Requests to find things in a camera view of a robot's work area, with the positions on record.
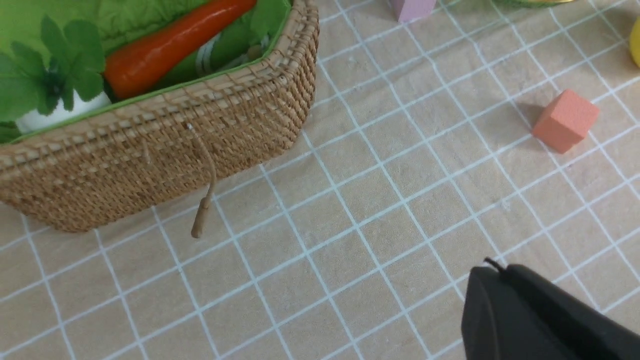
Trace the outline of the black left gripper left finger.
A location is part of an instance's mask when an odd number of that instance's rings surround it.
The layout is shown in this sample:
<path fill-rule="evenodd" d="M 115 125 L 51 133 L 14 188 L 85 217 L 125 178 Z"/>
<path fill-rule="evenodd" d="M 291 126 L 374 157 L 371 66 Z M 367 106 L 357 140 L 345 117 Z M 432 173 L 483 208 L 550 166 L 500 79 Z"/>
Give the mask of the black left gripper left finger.
<path fill-rule="evenodd" d="M 583 360 L 573 296 L 520 264 L 471 269 L 461 332 L 469 360 Z"/>

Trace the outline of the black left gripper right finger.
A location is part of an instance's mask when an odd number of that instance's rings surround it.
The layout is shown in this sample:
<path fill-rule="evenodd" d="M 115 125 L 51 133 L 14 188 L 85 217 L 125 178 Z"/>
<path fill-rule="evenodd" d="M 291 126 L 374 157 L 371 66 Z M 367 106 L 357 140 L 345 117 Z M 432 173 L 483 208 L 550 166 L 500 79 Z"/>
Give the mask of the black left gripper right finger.
<path fill-rule="evenodd" d="M 502 271 L 503 280 L 550 332 L 579 360 L 637 360 L 639 335 L 585 305 L 521 264 Z"/>

